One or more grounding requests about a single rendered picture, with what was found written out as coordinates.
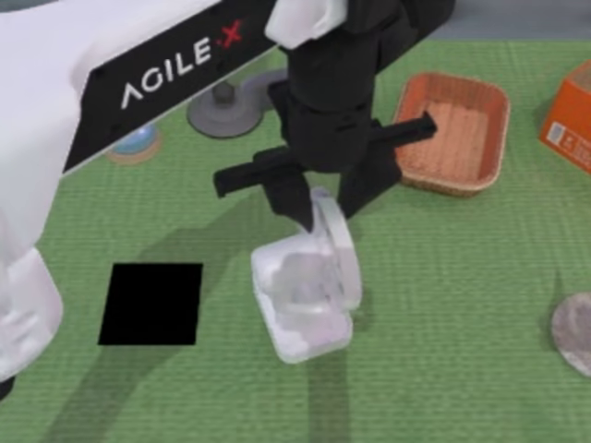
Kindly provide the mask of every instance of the green table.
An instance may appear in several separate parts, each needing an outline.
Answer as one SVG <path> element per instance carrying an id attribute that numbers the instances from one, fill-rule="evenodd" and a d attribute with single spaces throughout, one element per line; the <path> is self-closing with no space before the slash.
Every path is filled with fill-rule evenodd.
<path id="1" fill-rule="evenodd" d="M 250 280 L 250 251 L 292 225 L 260 189 L 218 200 L 211 186 L 213 171 L 280 142 L 274 115 L 211 141 L 181 110 L 162 120 L 153 161 L 99 159 L 67 178 L 40 246 L 66 316 L 0 405 L 0 441 L 587 442 L 591 382 L 553 352 L 545 322 L 563 294 L 591 289 L 591 182 L 537 127 L 590 49 L 426 42 L 380 77 L 384 122 L 423 70 L 502 86 L 513 112 L 501 179 L 472 199 L 398 187 L 352 221 L 366 284 L 356 335 L 305 365 L 276 358 Z M 96 346 L 112 263 L 137 260 L 205 262 L 196 347 Z"/>

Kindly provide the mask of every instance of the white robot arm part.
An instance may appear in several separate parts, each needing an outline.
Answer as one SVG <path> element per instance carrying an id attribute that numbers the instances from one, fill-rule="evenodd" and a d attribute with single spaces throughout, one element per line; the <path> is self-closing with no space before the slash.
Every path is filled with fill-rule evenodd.
<path id="1" fill-rule="evenodd" d="M 61 322 L 61 297 L 35 246 L 90 73 L 213 6 L 224 0 L 62 0 L 0 13 L 0 382 L 32 363 Z M 346 0 L 277 0 L 265 33 L 293 49 L 345 19 Z"/>

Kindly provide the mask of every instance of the orange basket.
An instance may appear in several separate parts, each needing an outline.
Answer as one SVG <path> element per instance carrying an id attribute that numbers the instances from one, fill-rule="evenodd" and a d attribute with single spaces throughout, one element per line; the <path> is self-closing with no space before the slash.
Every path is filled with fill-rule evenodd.
<path id="1" fill-rule="evenodd" d="M 435 137 L 396 150 L 403 184 L 471 197 L 501 172 L 510 103 L 497 86 L 442 73 L 419 74 L 406 84 L 394 122 L 429 112 Z"/>

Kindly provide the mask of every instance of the barcode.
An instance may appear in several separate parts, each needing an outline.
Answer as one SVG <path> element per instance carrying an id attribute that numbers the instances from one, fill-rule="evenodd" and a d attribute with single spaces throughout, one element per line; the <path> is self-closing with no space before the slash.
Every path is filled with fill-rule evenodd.
<path id="1" fill-rule="evenodd" d="M 560 123 L 552 123 L 548 136 L 546 137 L 550 143 L 559 146 L 561 144 L 562 137 L 564 136 L 564 126 Z"/>

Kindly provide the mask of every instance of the cardboard box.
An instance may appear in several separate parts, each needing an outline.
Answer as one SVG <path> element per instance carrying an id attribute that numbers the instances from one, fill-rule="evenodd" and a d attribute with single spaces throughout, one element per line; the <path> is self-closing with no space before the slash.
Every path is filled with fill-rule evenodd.
<path id="1" fill-rule="evenodd" d="M 539 139 L 591 173 L 591 60 L 562 82 Z"/>

